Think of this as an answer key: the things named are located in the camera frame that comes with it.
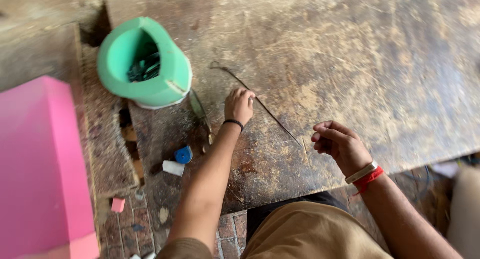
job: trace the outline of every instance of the white bracelet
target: white bracelet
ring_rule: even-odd
[[[349,177],[346,177],[345,178],[345,182],[347,184],[351,184],[355,181],[357,181],[358,179],[366,176],[367,174],[369,173],[372,173],[373,171],[375,171],[378,167],[378,163],[373,160],[369,165],[365,166],[365,168],[363,168],[362,170],[354,173],[353,175],[349,176]]]

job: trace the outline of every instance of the person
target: person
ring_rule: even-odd
[[[245,88],[227,96],[225,120],[229,121],[220,127],[184,191],[166,245],[157,258],[212,258],[232,153],[243,126],[253,115],[254,97]],[[372,157],[351,129],[336,121],[324,121],[313,130],[313,148],[333,157],[346,177],[371,166]],[[386,174],[357,188],[362,190],[363,201],[391,255],[341,209],[338,201],[320,193],[249,210],[250,231],[242,258],[461,258]]]

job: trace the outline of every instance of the red thread bracelet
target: red thread bracelet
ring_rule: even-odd
[[[383,173],[384,173],[384,170],[380,166],[378,166],[375,171],[373,171],[373,172],[367,174],[366,176],[358,179],[357,181],[353,182],[353,184],[355,186],[360,187],[360,190],[356,194],[354,194],[354,196],[358,195],[358,194],[361,194],[361,193],[364,193],[365,190],[367,190],[368,183],[377,179]]]

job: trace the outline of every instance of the tan shirt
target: tan shirt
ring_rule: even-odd
[[[207,246],[194,238],[167,244],[158,259],[211,259]],[[392,258],[345,211],[312,202],[277,208],[253,234],[242,258]]]

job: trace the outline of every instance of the hand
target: hand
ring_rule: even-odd
[[[225,120],[237,120],[243,126],[254,114],[255,93],[243,87],[234,89],[225,98]]]
[[[311,137],[315,142],[313,148],[319,154],[331,155],[346,177],[373,161],[357,133],[339,122],[321,122],[313,126],[313,130],[316,131]]]

